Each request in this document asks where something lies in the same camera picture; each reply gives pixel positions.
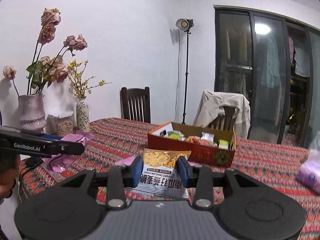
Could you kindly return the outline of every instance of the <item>dining table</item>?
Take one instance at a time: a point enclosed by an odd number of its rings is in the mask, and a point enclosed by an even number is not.
[[[120,118],[100,119],[90,123],[92,140],[84,153],[61,173],[47,169],[45,163],[27,172],[22,179],[22,189],[26,197],[38,194],[83,169],[108,171],[116,162],[131,156],[143,155],[148,145],[148,132],[157,125]],[[232,166],[296,200],[304,209],[306,222],[299,240],[320,239],[320,196],[296,180],[301,165],[300,159],[306,149],[287,145],[270,144],[246,139],[236,139],[236,151]],[[25,169],[21,161],[20,171]],[[223,172],[222,167],[212,167]],[[224,199],[222,188],[214,188],[214,203]],[[195,189],[188,189],[189,200]],[[107,189],[98,189],[97,202],[105,203]],[[125,191],[127,199],[167,200],[158,196]]]

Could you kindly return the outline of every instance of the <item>pink vase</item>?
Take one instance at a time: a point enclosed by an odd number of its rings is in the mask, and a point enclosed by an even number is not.
[[[18,103],[22,128],[43,132],[46,121],[42,93],[19,96]]]

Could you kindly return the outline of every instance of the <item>studio light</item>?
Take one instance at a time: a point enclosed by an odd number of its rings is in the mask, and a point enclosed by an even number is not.
[[[191,34],[191,32],[189,30],[191,27],[193,27],[193,20],[192,19],[179,19],[176,22],[176,27],[178,28],[179,31],[183,31],[183,32],[187,33],[186,87],[184,90],[184,106],[183,106],[183,119],[182,119],[182,124],[186,124],[185,117],[186,117],[187,84],[188,84],[189,34]]]

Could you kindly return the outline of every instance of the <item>beige jacket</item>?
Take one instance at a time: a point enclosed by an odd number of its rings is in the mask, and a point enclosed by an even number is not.
[[[249,101],[242,94],[211,92],[205,90],[193,125],[206,127],[218,115],[224,115],[223,106],[235,107],[233,118],[236,118],[234,131],[238,138],[247,138],[250,128]]]

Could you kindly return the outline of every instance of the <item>black circular pad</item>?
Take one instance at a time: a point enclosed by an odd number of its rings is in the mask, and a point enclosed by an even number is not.
[[[53,187],[19,205],[14,221],[30,240],[74,240],[87,235],[101,219],[95,199],[79,188]]]
[[[243,188],[218,208],[222,227],[238,239],[285,240],[298,237],[303,208],[269,187]]]

